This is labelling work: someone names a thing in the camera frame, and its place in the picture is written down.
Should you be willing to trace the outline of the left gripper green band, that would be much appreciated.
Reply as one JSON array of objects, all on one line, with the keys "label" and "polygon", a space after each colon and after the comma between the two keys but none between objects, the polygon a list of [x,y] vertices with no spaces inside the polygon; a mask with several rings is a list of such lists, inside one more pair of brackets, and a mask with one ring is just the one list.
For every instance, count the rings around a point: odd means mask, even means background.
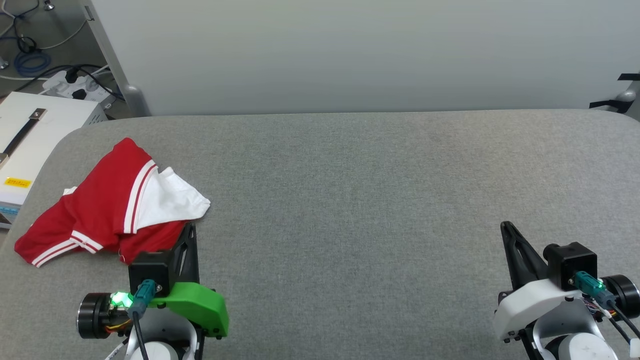
[{"label": "left gripper green band", "polygon": [[140,310],[139,320],[151,310],[168,310],[202,330],[204,337],[224,338],[229,333],[229,314],[224,297],[200,283],[197,231],[186,223],[171,249],[173,282],[167,294],[159,291],[90,292],[77,312],[77,332],[82,338],[129,337],[134,333],[130,311]]}]

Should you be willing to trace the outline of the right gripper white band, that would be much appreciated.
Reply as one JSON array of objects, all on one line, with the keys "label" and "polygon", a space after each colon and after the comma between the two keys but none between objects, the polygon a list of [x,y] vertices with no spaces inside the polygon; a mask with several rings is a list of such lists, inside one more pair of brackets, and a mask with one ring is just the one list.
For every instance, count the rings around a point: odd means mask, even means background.
[{"label": "right gripper white band", "polygon": [[530,343],[541,343],[562,337],[562,343],[605,343],[595,315],[621,321],[628,310],[631,319],[639,316],[639,289],[626,276],[576,274],[564,290],[546,279],[546,262],[511,221],[501,223],[501,235],[513,292],[494,312],[499,340],[528,337]]}]

